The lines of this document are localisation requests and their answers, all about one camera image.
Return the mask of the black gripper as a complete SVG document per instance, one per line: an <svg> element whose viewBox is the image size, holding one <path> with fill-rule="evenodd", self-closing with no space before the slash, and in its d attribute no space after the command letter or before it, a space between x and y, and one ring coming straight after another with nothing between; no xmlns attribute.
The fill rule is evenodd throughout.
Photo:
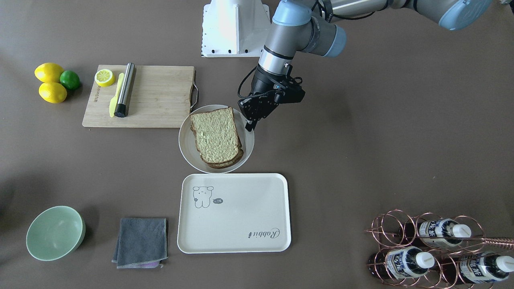
<svg viewBox="0 0 514 289"><path fill-rule="evenodd" d="M276 75L265 71L262 67L255 68L244 77L237 89L240 100L239 109L247 120L245 129L255 130L257 122L268 117L280 104L295 104L303 100L305 91L301 77L291 77L292 66L286 66L284 75ZM249 95L242 96L241 88L248 77L253 74Z"/></svg>

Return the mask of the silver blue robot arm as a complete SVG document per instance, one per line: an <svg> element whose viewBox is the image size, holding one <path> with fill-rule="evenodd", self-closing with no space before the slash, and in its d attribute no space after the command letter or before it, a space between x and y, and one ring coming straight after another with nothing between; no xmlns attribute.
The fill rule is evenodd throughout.
<svg viewBox="0 0 514 289"><path fill-rule="evenodd" d="M458 31L476 21L490 6L490 0L317 0L309 5L300 0L279 2L248 96L240 96L239 109L251 132L280 104L303 100L301 77L292 77L292 60L297 52L336 57L347 42L346 32L333 24L337 20L358 20L387 8L408 8L449 31Z"/></svg>

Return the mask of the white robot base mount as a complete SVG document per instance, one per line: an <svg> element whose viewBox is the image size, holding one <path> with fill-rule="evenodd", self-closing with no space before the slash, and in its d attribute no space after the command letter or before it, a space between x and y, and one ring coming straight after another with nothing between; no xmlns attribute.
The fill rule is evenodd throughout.
<svg viewBox="0 0 514 289"><path fill-rule="evenodd" d="M260 0L212 0L203 7L202 57L260 57L271 27Z"/></svg>

